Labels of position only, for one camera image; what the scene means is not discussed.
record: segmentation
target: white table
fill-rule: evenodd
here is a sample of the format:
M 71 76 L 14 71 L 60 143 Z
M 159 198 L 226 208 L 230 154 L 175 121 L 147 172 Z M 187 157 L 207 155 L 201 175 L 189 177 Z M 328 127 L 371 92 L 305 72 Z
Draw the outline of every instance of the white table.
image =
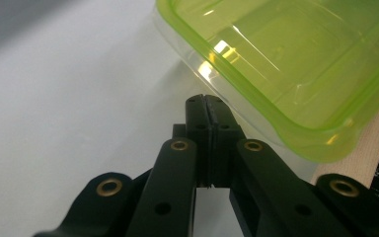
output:
M 100 174 L 150 169 L 185 100 L 208 93 L 153 6 L 0 0 L 0 237 L 55 228 Z M 314 164 L 275 148 L 310 179 Z M 242 236 L 228 191 L 197 193 L 194 236 Z

